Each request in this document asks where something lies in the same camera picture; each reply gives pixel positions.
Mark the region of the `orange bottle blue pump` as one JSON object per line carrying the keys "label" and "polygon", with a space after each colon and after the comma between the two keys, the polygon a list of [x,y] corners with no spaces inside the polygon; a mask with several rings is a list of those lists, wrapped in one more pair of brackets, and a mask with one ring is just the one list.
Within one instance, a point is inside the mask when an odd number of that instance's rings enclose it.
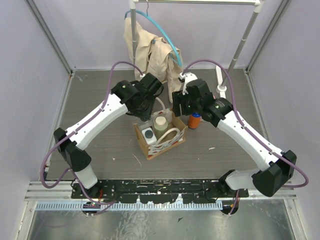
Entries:
{"label": "orange bottle blue pump", "polygon": [[198,113],[192,113],[188,119],[188,128],[195,130],[198,128],[201,120],[201,115]]}

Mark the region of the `green bottle beige cap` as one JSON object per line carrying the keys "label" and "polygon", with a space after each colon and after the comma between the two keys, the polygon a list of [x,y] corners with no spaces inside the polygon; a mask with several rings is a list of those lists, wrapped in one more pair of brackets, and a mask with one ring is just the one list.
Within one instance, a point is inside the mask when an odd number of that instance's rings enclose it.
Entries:
{"label": "green bottle beige cap", "polygon": [[168,122],[164,116],[158,116],[153,121],[153,131],[157,139],[161,138],[168,129]]}

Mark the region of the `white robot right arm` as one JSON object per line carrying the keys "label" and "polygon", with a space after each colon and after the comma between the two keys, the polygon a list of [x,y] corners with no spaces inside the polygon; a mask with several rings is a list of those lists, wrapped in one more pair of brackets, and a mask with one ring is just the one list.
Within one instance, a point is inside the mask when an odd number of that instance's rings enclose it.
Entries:
{"label": "white robot right arm", "polygon": [[282,151],[262,137],[234,111],[225,98],[214,98],[207,83],[191,76],[179,77],[182,90],[172,93],[175,116],[199,114],[206,122],[230,136],[245,150],[257,165],[251,170],[230,170],[219,179],[219,191],[231,197],[239,189],[256,189],[272,197],[293,176],[297,156]]}

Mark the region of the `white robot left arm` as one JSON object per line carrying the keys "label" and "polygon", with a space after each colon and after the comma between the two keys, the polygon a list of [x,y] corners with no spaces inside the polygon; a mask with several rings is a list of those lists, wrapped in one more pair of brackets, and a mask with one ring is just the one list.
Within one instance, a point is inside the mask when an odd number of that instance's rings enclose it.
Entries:
{"label": "white robot left arm", "polygon": [[109,124],[123,115],[130,115],[146,122],[150,120],[153,107],[164,89],[163,84],[151,73],[140,81],[122,80],[107,95],[107,99],[66,130],[58,128],[53,136],[57,149],[77,179],[82,183],[82,192],[88,198],[100,193],[100,185],[91,166],[91,157],[86,148]]}

